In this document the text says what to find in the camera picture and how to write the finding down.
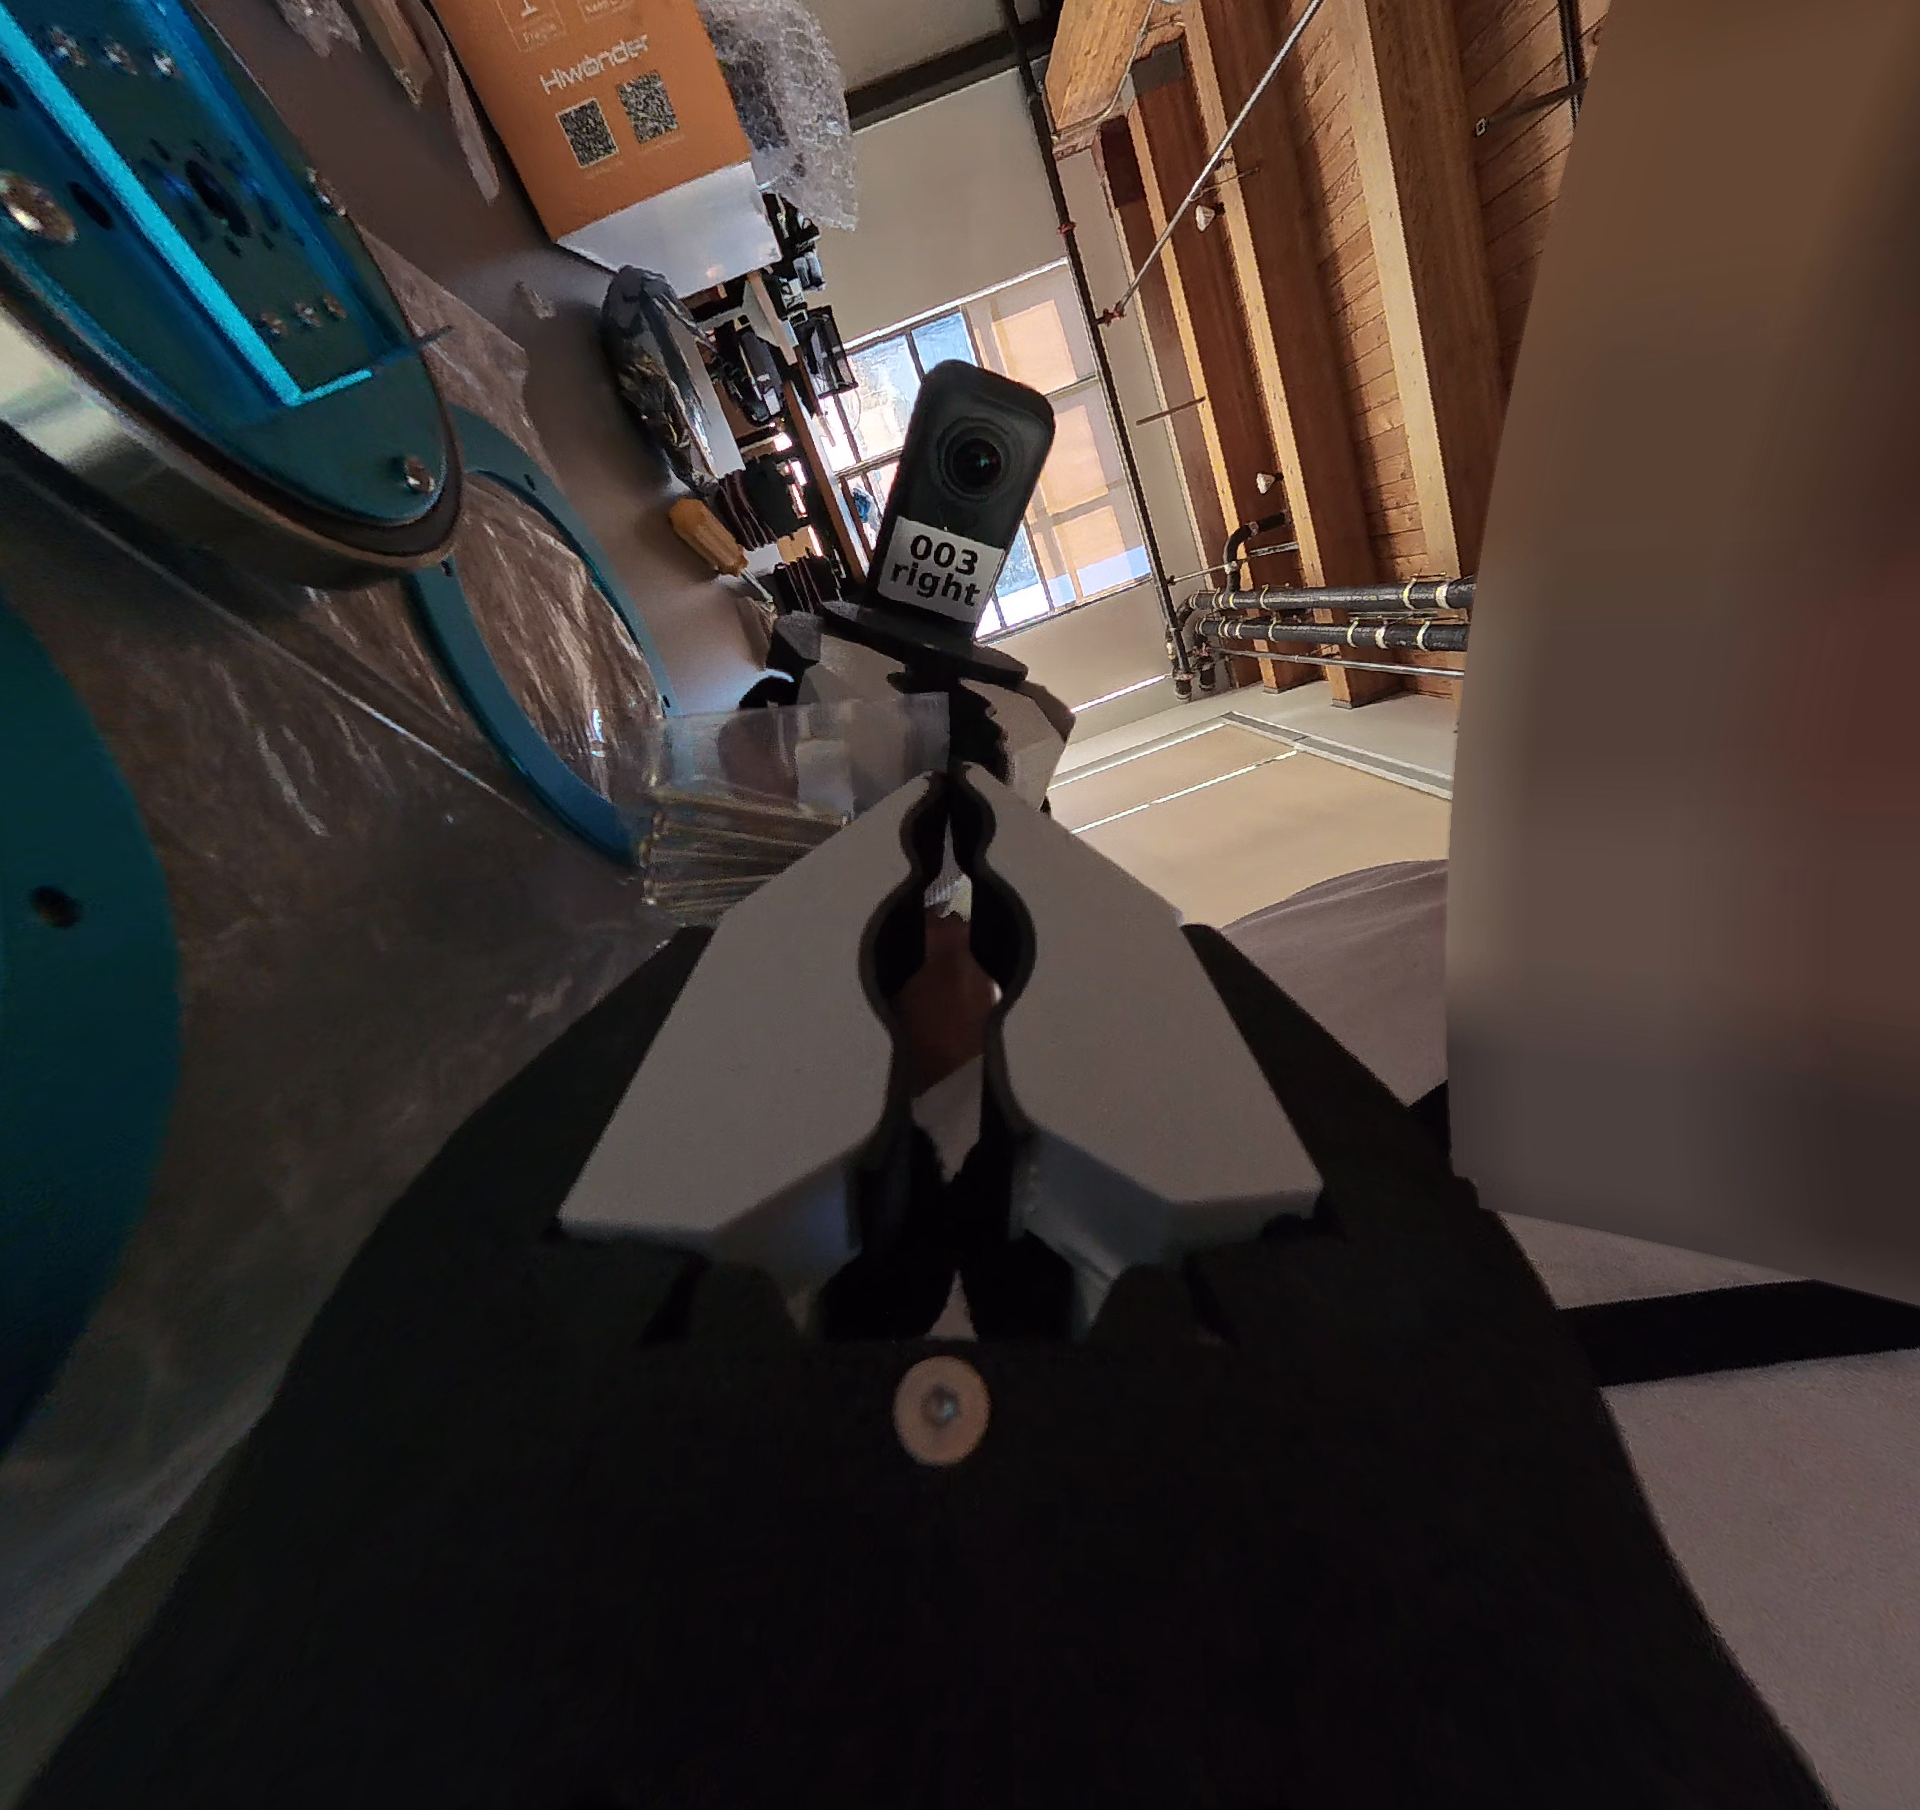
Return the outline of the brass standoff bag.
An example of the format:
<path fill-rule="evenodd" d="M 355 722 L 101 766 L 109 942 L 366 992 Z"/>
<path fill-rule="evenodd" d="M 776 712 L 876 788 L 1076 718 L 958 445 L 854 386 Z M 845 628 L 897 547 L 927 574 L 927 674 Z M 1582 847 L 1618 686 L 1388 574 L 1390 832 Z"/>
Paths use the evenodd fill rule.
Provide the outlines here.
<path fill-rule="evenodd" d="M 894 790 L 946 766 L 942 695 L 764 704 L 665 719 L 647 764 L 650 903 L 708 925 Z"/>

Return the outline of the person's light shirt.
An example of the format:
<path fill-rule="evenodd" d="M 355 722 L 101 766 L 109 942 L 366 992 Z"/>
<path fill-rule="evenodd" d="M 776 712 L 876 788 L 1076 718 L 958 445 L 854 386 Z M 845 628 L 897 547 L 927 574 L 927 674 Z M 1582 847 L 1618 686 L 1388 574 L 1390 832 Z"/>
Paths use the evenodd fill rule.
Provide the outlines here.
<path fill-rule="evenodd" d="M 1313 884 L 1224 929 L 1400 1102 L 1447 1078 L 1447 863 Z M 1608 1394 L 1648 1501 L 1837 1805 L 1918 1804 L 1918 1357 Z"/>

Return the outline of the orange handled screwdriver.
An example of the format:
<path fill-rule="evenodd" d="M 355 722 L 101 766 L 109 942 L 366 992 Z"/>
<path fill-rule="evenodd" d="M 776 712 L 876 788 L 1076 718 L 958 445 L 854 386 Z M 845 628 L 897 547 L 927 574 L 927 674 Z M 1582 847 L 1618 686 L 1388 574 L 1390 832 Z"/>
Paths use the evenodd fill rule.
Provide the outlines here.
<path fill-rule="evenodd" d="M 714 575 L 737 577 L 749 572 L 749 554 L 732 530 L 697 495 L 666 504 L 666 526 Z"/>

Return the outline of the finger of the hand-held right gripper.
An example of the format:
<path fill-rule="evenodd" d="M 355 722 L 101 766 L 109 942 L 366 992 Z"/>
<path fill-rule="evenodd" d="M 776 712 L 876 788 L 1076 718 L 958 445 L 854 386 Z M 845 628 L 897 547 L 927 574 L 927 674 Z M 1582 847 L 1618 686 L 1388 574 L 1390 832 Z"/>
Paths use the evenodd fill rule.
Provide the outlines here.
<path fill-rule="evenodd" d="M 776 631 L 770 671 L 789 677 L 780 693 L 789 704 L 887 702 L 910 693 L 897 658 L 834 631 Z"/>
<path fill-rule="evenodd" d="M 1074 714 L 1038 685 L 984 685 L 993 740 L 985 746 L 991 774 L 1033 810 L 1047 807 L 1047 793 L 1074 730 Z"/>

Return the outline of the silver antistatic bag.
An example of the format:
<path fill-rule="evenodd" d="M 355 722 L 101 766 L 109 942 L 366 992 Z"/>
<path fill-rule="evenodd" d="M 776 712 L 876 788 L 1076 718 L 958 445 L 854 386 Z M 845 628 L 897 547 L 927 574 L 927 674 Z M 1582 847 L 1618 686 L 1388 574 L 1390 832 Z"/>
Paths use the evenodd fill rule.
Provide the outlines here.
<path fill-rule="evenodd" d="M 693 378 L 697 331 L 683 298 L 650 270 L 616 270 L 601 306 L 598 336 L 620 403 L 690 492 L 714 483 L 713 445 Z"/>

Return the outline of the clear plastic bag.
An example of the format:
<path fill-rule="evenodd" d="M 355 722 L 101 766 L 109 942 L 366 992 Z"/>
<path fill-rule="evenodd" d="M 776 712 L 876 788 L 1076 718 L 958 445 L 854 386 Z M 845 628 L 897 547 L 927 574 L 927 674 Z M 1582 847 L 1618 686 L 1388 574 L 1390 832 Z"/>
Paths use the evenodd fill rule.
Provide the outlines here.
<path fill-rule="evenodd" d="M 431 674 L 3 436 L 10 1262 L 318 1255 L 666 936 Z"/>

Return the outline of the black wall pipes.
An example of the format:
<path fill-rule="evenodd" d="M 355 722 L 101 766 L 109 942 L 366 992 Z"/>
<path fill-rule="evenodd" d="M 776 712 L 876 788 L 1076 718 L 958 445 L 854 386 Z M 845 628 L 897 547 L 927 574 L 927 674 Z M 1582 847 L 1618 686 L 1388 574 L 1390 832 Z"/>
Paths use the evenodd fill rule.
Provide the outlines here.
<path fill-rule="evenodd" d="M 1358 677 L 1377 690 L 1463 679 L 1476 575 L 1348 585 L 1254 581 L 1258 559 L 1298 551 L 1290 519 L 1265 512 L 1228 534 L 1218 563 L 1184 577 L 1177 633 L 1194 686 L 1210 686 L 1216 668 L 1228 661 L 1289 665 L 1317 674 L 1330 689 Z"/>

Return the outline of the bubble wrap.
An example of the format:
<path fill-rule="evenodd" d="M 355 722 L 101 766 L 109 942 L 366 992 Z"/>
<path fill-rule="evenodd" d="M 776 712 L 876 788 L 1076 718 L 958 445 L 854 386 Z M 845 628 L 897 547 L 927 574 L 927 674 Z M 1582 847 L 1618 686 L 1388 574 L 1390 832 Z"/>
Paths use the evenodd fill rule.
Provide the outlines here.
<path fill-rule="evenodd" d="M 836 55 L 802 0 L 697 0 L 758 190 L 820 228 L 850 232 L 859 190 Z"/>

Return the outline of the orange cardboard box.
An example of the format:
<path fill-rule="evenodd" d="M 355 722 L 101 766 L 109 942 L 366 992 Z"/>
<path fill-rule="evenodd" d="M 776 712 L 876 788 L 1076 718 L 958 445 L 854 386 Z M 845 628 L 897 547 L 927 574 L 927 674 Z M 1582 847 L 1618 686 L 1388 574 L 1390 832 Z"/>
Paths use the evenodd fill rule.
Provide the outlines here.
<path fill-rule="evenodd" d="M 693 0 L 430 0 L 549 238 L 701 295 L 778 260 Z"/>

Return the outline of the metal ceiling rod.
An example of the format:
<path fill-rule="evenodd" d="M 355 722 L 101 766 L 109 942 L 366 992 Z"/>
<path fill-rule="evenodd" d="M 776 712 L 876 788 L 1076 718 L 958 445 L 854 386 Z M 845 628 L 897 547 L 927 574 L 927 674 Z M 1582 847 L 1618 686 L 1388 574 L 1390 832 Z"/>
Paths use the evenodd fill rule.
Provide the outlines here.
<path fill-rule="evenodd" d="M 1210 150 L 1208 157 L 1207 157 L 1207 162 L 1205 162 L 1205 165 L 1198 168 L 1198 174 L 1194 175 L 1194 179 L 1192 179 L 1192 183 L 1188 185 L 1188 190 L 1186 190 L 1184 199 L 1179 200 L 1177 209 L 1165 217 L 1165 225 L 1164 225 L 1161 233 L 1156 235 L 1152 249 L 1148 250 L 1147 258 L 1144 258 L 1144 260 L 1141 262 L 1141 266 L 1134 272 L 1134 276 L 1131 276 L 1131 280 L 1128 281 L 1128 285 L 1123 285 L 1123 287 L 1119 290 L 1117 300 L 1115 300 L 1111 306 L 1099 309 L 1099 311 L 1092 315 L 1092 324 L 1094 324 L 1096 328 L 1107 328 L 1107 325 L 1115 324 L 1115 321 L 1119 319 L 1122 311 L 1128 309 L 1128 304 L 1131 302 L 1134 295 L 1135 295 L 1139 287 L 1144 283 L 1147 274 L 1152 270 L 1152 265 L 1156 262 L 1156 258 L 1159 258 L 1161 252 L 1168 249 L 1170 239 L 1174 238 L 1174 233 L 1179 230 L 1182 218 L 1186 218 L 1186 215 L 1188 215 L 1190 210 L 1196 209 L 1201 197 L 1207 191 L 1208 183 L 1213 181 L 1213 175 L 1218 174 L 1220 165 L 1222 165 L 1224 158 L 1229 154 L 1229 149 L 1231 149 L 1233 140 L 1238 138 L 1243 126 L 1245 126 L 1246 119 L 1252 114 L 1254 106 L 1260 102 L 1260 95 L 1265 93 L 1265 89 L 1269 88 L 1269 83 L 1271 83 L 1271 81 L 1276 80 L 1276 76 L 1280 74 L 1280 69 L 1284 67 L 1285 59 L 1289 59 L 1289 57 L 1294 53 L 1294 47 L 1301 44 L 1304 31 L 1306 31 L 1306 28 L 1308 28 L 1308 22 L 1317 17 L 1317 13 L 1324 8 L 1325 3 L 1328 3 L 1328 0 L 1306 0 L 1302 14 L 1294 20 L 1294 25 L 1290 28 L 1290 31 L 1289 31 L 1289 36 L 1284 37 L 1281 45 L 1276 50 L 1276 55 L 1271 57 L 1271 61 L 1267 62 L 1267 67 L 1260 71 L 1260 78 L 1254 81 L 1251 93 L 1243 100 L 1243 104 L 1241 104 L 1241 109 L 1237 111 L 1237 114 L 1229 119 L 1229 124 L 1226 126 L 1226 129 L 1220 133 L 1218 141 L 1213 144 L 1213 150 Z"/>

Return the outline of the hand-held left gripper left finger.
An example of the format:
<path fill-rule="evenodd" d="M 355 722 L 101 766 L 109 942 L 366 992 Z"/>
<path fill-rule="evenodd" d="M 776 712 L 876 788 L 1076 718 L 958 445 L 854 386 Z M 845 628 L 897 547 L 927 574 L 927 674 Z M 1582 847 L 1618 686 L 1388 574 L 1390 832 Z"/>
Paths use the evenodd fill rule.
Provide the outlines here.
<path fill-rule="evenodd" d="M 940 1159 L 910 1103 L 960 1070 L 960 919 L 924 775 L 724 917 L 560 1203 L 564 1248 L 760 1272 L 828 1337 L 954 1330 Z"/>

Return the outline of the grey desk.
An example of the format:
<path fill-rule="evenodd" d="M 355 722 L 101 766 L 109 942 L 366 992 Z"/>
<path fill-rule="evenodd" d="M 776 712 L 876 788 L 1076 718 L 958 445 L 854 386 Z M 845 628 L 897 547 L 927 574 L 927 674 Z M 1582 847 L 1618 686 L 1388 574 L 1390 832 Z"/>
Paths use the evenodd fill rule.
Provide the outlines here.
<path fill-rule="evenodd" d="M 163 534 L 323 596 L 398 585 L 430 690 L 474 722 L 464 689 L 500 693 L 541 730 L 543 774 L 564 762 L 573 783 L 634 803 L 660 712 L 728 701 L 749 663 L 729 596 L 671 542 L 665 476 L 615 401 L 597 336 L 606 274 L 541 238 L 496 150 L 500 197 L 483 200 L 439 85 L 416 109 L 372 47 L 321 57 L 273 0 L 193 4 L 339 197 L 421 339 L 461 503 L 439 563 L 357 589 Z M 558 316 L 524 316 L 516 280 Z M 554 824 L 615 863 L 476 725 Z M 324 1294 L 395 1200 L 318 1255 L 235 1239 L 145 1239 L 114 1269 L 3 1255 L 7 1799 L 149 1626 Z"/>

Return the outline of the large window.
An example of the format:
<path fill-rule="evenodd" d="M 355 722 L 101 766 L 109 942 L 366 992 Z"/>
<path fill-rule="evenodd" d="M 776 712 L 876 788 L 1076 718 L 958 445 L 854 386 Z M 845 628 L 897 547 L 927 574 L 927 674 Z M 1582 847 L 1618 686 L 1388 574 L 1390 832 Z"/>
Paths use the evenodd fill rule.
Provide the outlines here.
<path fill-rule="evenodd" d="M 981 621 L 999 637 L 1142 581 L 1148 554 L 1070 266 L 1041 270 L 853 349 L 850 393 L 822 401 L 828 468 L 861 544 L 878 544 L 924 375 L 972 363 L 1043 393 L 1057 438 Z"/>

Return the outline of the dark equipment clutter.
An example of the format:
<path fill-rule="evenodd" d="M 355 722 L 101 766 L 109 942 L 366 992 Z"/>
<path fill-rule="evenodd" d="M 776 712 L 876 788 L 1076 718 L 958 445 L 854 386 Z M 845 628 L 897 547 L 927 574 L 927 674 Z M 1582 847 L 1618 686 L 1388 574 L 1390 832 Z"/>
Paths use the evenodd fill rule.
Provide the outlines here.
<path fill-rule="evenodd" d="M 719 480 L 716 512 L 773 607 L 815 612 L 859 593 L 879 504 L 857 480 L 859 386 L 820 298 L 822 233 L 778 191 L 763 206 L 773 260 L 693 304 L 742 454 L 742 473 Z"/>

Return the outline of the steel bearing with blue bracket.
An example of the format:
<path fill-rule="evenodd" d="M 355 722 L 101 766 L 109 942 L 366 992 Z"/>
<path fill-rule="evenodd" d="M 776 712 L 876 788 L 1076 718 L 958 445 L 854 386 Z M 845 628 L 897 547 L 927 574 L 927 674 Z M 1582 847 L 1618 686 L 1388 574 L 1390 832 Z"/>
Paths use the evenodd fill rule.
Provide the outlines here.
<path fill-rule="evenodd" d="M 423 345 L 193 0 L 2 0 L 2 199 L 7 438 L 295 584 L 443 559 Z"/>

